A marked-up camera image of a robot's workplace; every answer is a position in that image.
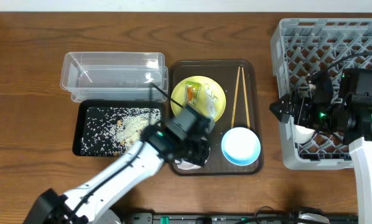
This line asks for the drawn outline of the white bowl with rice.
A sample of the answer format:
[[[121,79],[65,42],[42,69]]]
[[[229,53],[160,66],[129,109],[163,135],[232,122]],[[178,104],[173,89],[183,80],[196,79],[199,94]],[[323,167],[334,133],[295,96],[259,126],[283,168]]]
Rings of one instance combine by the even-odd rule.
[[[207,155],[207,158],[205,159],[204,165],[207,163],[208,158],[210,157],[210,153],[211,153],[211,150],[210,150],[210,147],[209,147],[208,148],[208,155]],[[199,166],[199,165],[196,165],[196,164],[192,164],[192,163],[187,162],[185,160],[181,160],[181,161],[175,160],[174,163],[177,166],[177,168],[181,169],[181,170],[195,170],[195,169],[200,169],[204,166],[204,165]]]

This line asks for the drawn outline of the white cup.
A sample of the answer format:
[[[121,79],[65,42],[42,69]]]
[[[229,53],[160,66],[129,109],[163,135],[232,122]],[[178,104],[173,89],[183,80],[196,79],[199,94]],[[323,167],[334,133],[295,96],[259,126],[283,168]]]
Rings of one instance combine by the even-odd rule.
[[[294,142],[297,144],[305,144],[312,139],[315,130],[305,128],[303,126],[295,125],[295,138]]]

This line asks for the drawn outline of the white tissue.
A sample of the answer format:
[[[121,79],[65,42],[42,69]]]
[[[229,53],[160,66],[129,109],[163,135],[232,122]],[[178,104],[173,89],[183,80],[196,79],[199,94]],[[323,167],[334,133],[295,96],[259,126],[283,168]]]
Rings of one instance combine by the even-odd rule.
[[[215,90],[209,85],[204,84],[205,88],[205,108],[210,117],[212,117],[214,120],[216,120],[216,117],[218,115],[218,112],[216,110],[216,103],[218,101],[218,98],[215,95]]]

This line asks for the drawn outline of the green yellow snack wrapper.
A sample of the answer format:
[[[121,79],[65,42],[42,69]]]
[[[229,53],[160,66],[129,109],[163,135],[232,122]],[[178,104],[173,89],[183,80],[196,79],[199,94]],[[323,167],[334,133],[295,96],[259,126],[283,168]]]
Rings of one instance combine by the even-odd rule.
[[[197,82],[186,81],[185,83],[185,102],[195,106],[198,101],[201,84]]]

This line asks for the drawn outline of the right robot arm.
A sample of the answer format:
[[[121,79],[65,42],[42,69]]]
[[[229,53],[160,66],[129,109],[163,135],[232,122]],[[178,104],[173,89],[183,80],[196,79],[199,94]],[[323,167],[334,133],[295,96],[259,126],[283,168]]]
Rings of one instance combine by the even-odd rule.
[[[338,96],[333,104],[333,87],[326,72],[311,78],[313,97],[290,93],[270,104],[270,111],[282,123],[322,133],[341,133],[348,146],[355,171],[359,223],[372,223],[372,70],[347,68],[342,72]]]

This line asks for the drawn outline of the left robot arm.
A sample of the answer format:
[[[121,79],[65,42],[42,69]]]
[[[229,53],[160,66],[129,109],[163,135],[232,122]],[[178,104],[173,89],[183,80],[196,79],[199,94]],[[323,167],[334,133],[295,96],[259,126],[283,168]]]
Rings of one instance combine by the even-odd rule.
[[[202,167],[210,154],[212,117],[186,105],[174,118],[148,125],[130,150],[84,184],[58,195],[42,193],[25,223],[96,223],[122,196],[156,175],[163,164]]]

